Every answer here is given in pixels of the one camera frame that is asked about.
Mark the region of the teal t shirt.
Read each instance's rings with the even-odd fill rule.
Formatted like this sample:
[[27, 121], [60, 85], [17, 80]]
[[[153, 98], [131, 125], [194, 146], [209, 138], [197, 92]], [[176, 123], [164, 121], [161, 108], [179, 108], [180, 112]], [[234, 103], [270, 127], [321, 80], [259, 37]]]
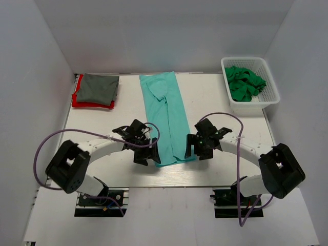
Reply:
[[140, 86], [147, 121], [160, 131], [157, 142], [161, 163], [157, 167], [194, 161], [195, 155], [185, 158], [190, 128], [174, 72], [140, 75]]

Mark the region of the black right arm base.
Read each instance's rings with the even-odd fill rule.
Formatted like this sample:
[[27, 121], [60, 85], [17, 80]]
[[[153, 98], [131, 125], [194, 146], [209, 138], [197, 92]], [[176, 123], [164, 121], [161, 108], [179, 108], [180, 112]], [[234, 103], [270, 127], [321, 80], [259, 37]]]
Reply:
[[[238, 218], [237, 182], [226, 188], [214, 188], [210, 198], [214, 201], [215, 218]], [[241, 217], [245, 218], [258, 195], [244, 197], [240, 194]]]

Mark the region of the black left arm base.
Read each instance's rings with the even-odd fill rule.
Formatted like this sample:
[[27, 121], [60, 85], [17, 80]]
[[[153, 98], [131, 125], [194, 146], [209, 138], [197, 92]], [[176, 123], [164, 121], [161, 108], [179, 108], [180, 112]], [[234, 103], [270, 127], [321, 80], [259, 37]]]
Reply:
[[89, 198], [78, 194], [75, 217], [122, 218], [129, 203], [128, 188], [113, 188], [107, 191], [106, 198]]

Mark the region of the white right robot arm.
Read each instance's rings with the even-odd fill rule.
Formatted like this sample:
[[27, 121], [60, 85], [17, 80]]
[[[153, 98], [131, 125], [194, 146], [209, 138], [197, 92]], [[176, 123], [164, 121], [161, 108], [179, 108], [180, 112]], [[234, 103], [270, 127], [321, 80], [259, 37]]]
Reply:
[[245, 176], [231, 185], [232, 200], [244, 204], [250, 196], [271, 194], [285, 198], [305, 180], [305, 173], [290, 148], [280, 143], [263, 145], [238, 137], [231, 129], [217, 129], [206, 118], [195, 125], [196, 134], [187, 135], [185, 157], [195, 154], [200, 160], [212, 159], [213, 151], [228, 152], [251, 162], [261, 173]]

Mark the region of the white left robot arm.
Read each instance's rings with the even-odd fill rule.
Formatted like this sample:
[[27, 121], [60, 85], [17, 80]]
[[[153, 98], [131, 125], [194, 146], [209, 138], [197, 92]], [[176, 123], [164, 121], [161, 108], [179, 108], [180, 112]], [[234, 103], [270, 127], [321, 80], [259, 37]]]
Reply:
[[152, 128], [158, 129], [153, 123], [135, 119], [129, 126], [113, 129], [120, 138], [92, 133], [94, 140], [82, 143], [66, 140], [48, 164], [46, 175], [67, 194], [84, 193], [96, 204], [104, 204], [108, 200], [108, 187], [100, 179], [87, 175], [89, 164], [124, 150], [133, 151], [136, 164], [147, 166], [148, 160], [160, 163], [157, 144], [160, 137], [150, 136]]

